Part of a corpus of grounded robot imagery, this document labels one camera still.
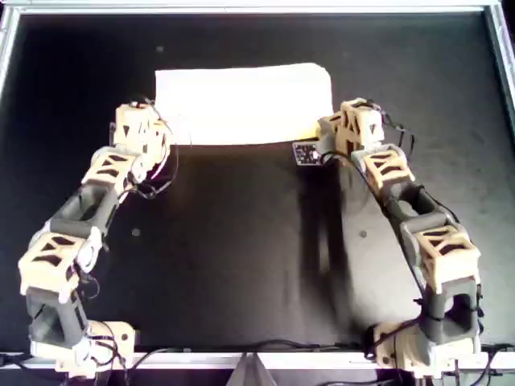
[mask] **robot arm segment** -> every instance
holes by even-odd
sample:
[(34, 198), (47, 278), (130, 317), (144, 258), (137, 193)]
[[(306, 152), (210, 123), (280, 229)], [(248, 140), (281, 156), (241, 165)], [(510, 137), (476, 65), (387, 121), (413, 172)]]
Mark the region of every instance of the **robot arm segment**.
[(89, 321), (77, 287), (95, 266), (129, 189), (169, 154), (171, 135), (152, 106), (120, 106), (113, 128), (111, 146), (93, 155), (79, 189), (34, 234), (19, 261), (20, 292), (32, 318), (31, 354), (55, 359), (57, 371), (73, 376), (93, 377), (132, 361), (134, 329), (123, 322)]

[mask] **white cloth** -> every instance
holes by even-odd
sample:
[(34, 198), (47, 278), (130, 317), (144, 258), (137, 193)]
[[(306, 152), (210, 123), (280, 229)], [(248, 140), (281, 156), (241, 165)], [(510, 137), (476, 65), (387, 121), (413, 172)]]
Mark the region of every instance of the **white cloth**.
[(331, 78), (316, 64), (155, 72), (155, 107), (180, 145), (287, 142), (332, 114)]

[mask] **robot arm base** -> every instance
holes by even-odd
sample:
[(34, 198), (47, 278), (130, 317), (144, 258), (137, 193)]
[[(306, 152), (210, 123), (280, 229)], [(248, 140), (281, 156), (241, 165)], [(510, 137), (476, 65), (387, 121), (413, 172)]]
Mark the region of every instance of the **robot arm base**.
[(56, 372), (67, 372), (70, 378), (93, 379), (98, 372), (130, 368), (134, 361), (135, 337), (136, 332), (128, 323), (89, 321), (84, 344), (67, 349), (33, 342), (31, 354), (55, 359)]

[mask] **robotic arm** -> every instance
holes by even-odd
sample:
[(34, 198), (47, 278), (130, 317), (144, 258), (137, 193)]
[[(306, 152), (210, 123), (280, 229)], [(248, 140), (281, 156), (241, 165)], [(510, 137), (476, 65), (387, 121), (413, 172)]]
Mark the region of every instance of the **robotic arm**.
[[(319, 120), (318, 141), (293, 144), (295, 159), (300, 166), (338, 159), (369, 185), (422, 294), (421, 314), (376, 326), (370, 351), (381, 367), (439, 376), (450, 359), (480, 350), (480, 252), (455, 216), (415, 182), (402, 149), (382, 143), (384, 118), (370, 101), (344, 102)], [(162, 168), (170, 145), (171, 131), (152, 105), (120, 106), (110, 146), (93, 155), (80, 188), (34, 234), (19, 261), (31, 354), (55, 360), (58, 372), (93, 378), (133, 362), (133, 327), (88, 320), (77, 288), (95, 266), (119, 205)]]
[(369, 354), (383, 368), (440, 377), (450, 360), (480, 351), (480, 251), (454, 214), (415, 182), (402, 149), (382, 143), (385, 117), (365, 99), (344, 102), (319, 121), (317, 142), (294, 143), (295, 158), (300, 166), (338, 158), (368, 184), (422, 294), (416, 319), (375, 326)]
[(116, 110), (110, 146), (92, 157), (80, 188), (32, 237), (19, 261), (20, 292), (32, 318), (31, 354), (58, 372), (93, 378), (132, 364), (134, 329), (88, 320), (77, 293), (97, 262), (113, 216), (131, 189), (169, 155), (171, 132), (151, 105)]

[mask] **black work surface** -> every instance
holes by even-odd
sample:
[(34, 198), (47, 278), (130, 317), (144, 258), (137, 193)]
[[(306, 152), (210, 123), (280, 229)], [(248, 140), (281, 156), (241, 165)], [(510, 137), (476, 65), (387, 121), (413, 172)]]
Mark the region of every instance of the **black work surface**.
[[(515, 160), (489, 47), (479, 14), (23, 16), (0, 115), (0, 349), (27, 348), (29, 239), (106, 145), (115, 108), (154, 95), (155, 69), (298, 62), (328, 70), (335, 107), (372, 97), (417, 133), (412, 170), (483, 253), (483, 340), (512, 341)], [(216, 347), (351, 342), (415, 316), (389, 225), (356, 176), (338, 177), (296, 170), (290, 144), (181, 148), (172, 188), (118, 211), (88, 317), (130, 322), (144, 347)]]

